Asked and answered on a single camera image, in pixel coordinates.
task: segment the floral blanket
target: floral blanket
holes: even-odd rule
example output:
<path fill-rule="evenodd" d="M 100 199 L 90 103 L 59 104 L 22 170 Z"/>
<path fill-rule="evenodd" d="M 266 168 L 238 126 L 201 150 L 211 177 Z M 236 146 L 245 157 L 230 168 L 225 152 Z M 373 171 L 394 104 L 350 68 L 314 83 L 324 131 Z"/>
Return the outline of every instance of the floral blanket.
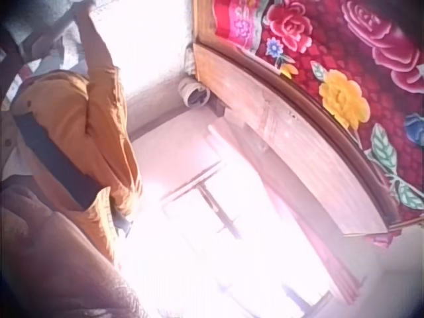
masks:
<path fill-rule="evenodd" d="M 314 96 L 351 135 L 399 205 L 424 216 L 424 53 L 353 0 L 215 0 L 216 34 Z"/>

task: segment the floor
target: floor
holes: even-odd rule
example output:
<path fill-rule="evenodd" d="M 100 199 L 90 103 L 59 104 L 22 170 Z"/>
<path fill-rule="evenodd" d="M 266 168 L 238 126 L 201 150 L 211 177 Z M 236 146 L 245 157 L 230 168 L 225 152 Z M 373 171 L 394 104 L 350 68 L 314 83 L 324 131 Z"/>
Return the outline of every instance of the floor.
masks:
<path fill-rule="evenodd" d="M 74 0 L 20 1 L 5 26 L 20 43 L 32 30 L 51 25 Z M 191 42 L 191 0 L 97 0 L 92 13 L 109 47 L 129 102 L 129 134 L 183 106 L 177 87 L 184 76 L 184 52 Z M 65 68 L 77 60 L 75 25 L 64 35 Z"/>

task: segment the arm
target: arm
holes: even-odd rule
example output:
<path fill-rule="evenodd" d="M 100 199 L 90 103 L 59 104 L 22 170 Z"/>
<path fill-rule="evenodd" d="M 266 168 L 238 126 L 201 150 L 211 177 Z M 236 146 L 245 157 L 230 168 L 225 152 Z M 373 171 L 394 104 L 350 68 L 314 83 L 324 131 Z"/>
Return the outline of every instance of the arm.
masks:
<path fill-rule="evenodd" d="M 118 69 L 106 44 L 89 16 L 89 2 L 76 7 L 76 23 L 85 50 L 89 87 L 86 133 L 92 138 L 114 174 L 96 176 L 103 186 L 111 187 L 113 204 L 122 215 L 129 215 L 141 194 L 141 178 L 127 134 L 127 104 L 119 81 Z"/>
<path fill-rule="evenodd" d="M 95 28 L 89 12 L 92 9 L 90 1 L 77 3 L 75 10 L 75 22 L 78 26 L 81 43 L 85 51 L 85 59 L 89 70 L 98 68 L 113 68 L 111 54 L 106 44 Z"/>

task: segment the window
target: window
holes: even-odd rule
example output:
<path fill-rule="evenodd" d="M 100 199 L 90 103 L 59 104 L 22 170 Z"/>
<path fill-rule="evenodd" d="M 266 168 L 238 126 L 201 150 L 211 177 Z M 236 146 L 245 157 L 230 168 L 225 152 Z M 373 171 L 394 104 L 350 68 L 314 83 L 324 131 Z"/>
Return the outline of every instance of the window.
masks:
<path fill-rule="evenodd" d="M 300 318 L 328 292 L 309 242 L 293 220 L 282 221 L 249 167 L 216 169 L 163 210 L 215 277 L 222 308 L 232 308 L 220 317 Z"/>

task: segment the wooden panel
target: wooden panel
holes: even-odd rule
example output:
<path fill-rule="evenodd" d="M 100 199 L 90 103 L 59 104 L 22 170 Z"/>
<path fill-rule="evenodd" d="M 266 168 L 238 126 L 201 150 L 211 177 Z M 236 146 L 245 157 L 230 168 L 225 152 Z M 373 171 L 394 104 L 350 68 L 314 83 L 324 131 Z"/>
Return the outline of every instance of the wooden panel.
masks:
<path fill-rule="evenodd" d="M 335 124 L 314 98 L 289 79 L 280 77 L 268 68 L 261 66 L 249 57 L 241 54 L 232 44 L 215 36 L 215 19 L 213 17 L 213 0 L 193 0 L 195 39 L 230 58 L 236 65 L 248 69 L 256 77 L 267 82 L 278 91 L 291 106 L 343 157 L 353 174 L 370 194 L 379 207 L 381 215 L 396 220 L 398 208 L 382 186 L 381 176 L 373 165 L 359 151 L 357 145 L 347 133 Z"/>
<path fill-rule="evenodd" d="M 194 52 L 197 78 L 243 116 L 296 173 L 343 233 L 388 231 L 350 167 L 301 113 L 222 56 L 198 44 Z"/>

